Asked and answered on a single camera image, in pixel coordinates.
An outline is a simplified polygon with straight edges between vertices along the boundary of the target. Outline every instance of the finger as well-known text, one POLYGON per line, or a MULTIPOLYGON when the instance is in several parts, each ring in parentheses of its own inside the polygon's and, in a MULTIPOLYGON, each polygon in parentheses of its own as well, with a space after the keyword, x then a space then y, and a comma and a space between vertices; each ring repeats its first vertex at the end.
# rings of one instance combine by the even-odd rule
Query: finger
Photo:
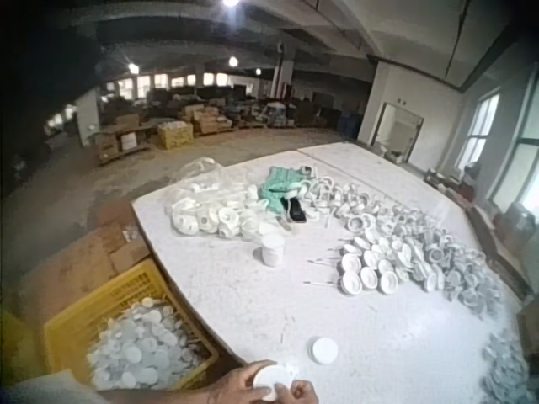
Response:
POLYGON ((262 400, 264 397, 266 397, 268 394, 271 393, 271 389, 269 387, 257 387, 253 389, 244 390, 242 392, 242 396, 245 398, 246 401, 257 401, 262 400))
POLYGON ((307 380, 294 380, 292 383, 292 390, 295 390, 296 388, 302 389, 303 391, 314 391, 312 383, 307 380))
POLYGON ((250 377, 256 375, 262 368, 270 366, 271 364, 276 364, 273 360, 260 360, 259 362, 252 362, 248 364, 243 369, 241 369, 242 379, 247 380, 250 377))
POLYGON ((275 391, 277 392, 280 404, 293 404, 296 401, 291 391, 280 383, 275 385, 275 391))

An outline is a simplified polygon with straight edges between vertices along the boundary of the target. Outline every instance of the white jar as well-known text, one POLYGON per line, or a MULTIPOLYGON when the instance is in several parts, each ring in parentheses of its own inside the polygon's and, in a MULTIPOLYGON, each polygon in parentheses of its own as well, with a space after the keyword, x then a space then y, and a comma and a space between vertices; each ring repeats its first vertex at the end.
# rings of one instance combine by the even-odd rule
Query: white jar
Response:
POLYGON ((262 237, 262 259, 269 267, 278 267, 285 257, 285 238, 279 234, 262 237))

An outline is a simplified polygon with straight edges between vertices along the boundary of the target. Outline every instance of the yellow box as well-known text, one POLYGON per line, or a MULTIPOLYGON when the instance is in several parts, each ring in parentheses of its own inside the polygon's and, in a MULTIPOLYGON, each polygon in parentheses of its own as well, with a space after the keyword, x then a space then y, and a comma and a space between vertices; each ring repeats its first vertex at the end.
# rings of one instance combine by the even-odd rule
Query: yellow box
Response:
POLYGON ((161 144, 165 149, 174 149, 193 143, 193 125, 187 124, 182 128, 164 129, 157 128, 161 144))
POLYGON ((147 296, 166 300, 175 309, 177 319, 184 322, 187 333, 198 338, 206 350, 207 359, 170 390, 186 388, 200 381, 218 360, 219 353, 187 316, 151 259, 112 279, 45 324, 49 371, 71 369, 77 380, 91 385, 92 369, 86 359, 88 349, 99 340, 99 333, 106 330, 108 319, 119 317, 125 309, 147 296))

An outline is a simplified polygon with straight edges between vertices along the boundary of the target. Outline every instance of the ceiling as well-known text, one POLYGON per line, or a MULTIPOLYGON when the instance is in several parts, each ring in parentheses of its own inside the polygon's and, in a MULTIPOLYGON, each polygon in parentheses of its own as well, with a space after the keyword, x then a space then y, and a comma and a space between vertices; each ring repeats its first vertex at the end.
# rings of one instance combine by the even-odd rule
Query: ceiling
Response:
POLYGON ((159 70, 234 54, 243 57, 240 68, 242 61, 271 66, 282 43, 308 71, 331 68, 372 82, 375 69, 366 57, 375 55, 460 86, 510 22, 502 0, 471 0, 446 74, 465 2, 241 0, 234 9, 221 0, 76 2, 54 12, 51 23, 93 36, 104 49, 105 76, 124 72, 127 59, 159 70))

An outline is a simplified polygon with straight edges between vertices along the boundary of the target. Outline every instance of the concrete floor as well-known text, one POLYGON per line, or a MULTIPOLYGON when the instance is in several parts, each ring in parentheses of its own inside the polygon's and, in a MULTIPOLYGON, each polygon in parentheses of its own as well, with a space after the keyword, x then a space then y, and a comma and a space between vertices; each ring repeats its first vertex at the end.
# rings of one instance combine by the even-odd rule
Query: concrete floor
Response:
POLYGON ((93 149, 72 138, 3 201, 2 272, 16 281, 39 262, 96 228, 107 199, 137 198, 170 183, 198 157, 229 166, 257 157, 341 141, 330 130, 241 130, 196 140, 172 151, 152 149, 99 167, 93 149))

